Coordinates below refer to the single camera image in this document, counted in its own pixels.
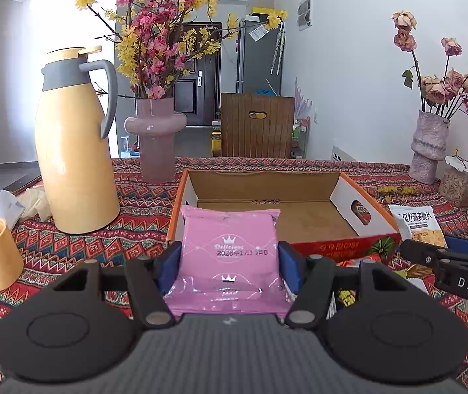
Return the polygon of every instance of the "oat crisp bag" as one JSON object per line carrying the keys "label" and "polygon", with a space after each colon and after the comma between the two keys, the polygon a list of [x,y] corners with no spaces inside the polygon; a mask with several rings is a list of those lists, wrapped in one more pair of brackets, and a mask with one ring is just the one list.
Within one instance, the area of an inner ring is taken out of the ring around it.
{"label": "oat crisp bag", "polygon": [[391,204],[389,210],[396,220],[402,240],[412,239],[435,246],[448,247],[431,206],[414,208]]}

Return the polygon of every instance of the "wooden board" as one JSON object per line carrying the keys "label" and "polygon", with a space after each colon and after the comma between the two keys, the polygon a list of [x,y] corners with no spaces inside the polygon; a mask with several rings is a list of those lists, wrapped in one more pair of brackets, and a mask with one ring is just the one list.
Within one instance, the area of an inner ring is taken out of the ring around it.
{"label": "wooden board", "polygon": [[290,158],[294,104],[281,96],[222,93],[222,155]]}

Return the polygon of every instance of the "textured gray vase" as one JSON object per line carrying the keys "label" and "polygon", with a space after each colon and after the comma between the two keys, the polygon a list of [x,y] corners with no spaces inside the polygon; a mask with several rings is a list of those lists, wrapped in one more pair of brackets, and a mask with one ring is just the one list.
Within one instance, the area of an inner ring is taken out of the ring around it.
{"label": "textured gray vase", "polygon": [[438,162],[446,157],[450,121],[431,112],[419,112],[411,148],[415,151],[409,176],[423,184],[436,181]]}

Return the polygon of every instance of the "red patterned tablecloth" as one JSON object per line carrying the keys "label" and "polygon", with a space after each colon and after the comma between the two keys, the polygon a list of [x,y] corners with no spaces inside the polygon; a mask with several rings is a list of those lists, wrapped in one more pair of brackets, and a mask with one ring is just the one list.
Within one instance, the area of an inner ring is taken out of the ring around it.
{"label": "red patterned tablecloth", "polygon": [[[143,252],[152,256],[161,254],[168,231],[170,213],[181,172],[184,168],[222,171],[345,171],[362,185],[381,204],[386,201],[404,205],[433,206],[444,232],[468,237],[468,218],[464,209],[440,197],[437,185],[422,185],[407,175],[407,166],[379,163],[338,163],[306,160],[268,160],[243,158],[178,159],[178,175],[174,182],[148,185],[141,181],[139,161],[114,160],[115,180],[121,212],[104,230],[90,235],[69,236],[59,232],[53,222],[38,218],[25,221],[13,229],[13,236],[24,257],[24,271],[17,283],[0,292],[0,318],[10,309],[22,303],[28,296],[84,259],[98,259],[104,266],[120,265]],[[378,187],[414,187],[404,195],[389,196]],[[391,266],[397,270],[408,263],[395,255]],[[433,286],[433,278],[424,280],[429,294],[464,321],[468,327],[468,315],[464,312],[464,300],[439,291]],[[126,294],[109,292],[107,300],[129,314]],[[459,380],[468,388],[468,354]]]}

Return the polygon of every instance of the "cardboard box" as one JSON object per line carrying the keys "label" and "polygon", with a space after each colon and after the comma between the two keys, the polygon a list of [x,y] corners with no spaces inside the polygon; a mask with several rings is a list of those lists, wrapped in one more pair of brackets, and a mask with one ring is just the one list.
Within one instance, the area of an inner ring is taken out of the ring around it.
{"label": "cardboard box", "polygon": [[280,209],[278,240],[302,255],[337,262],[393,254],[400,234],[393,217],[345,173],[183,172],[167,241],[181,241],[181,205],[221,211]]}

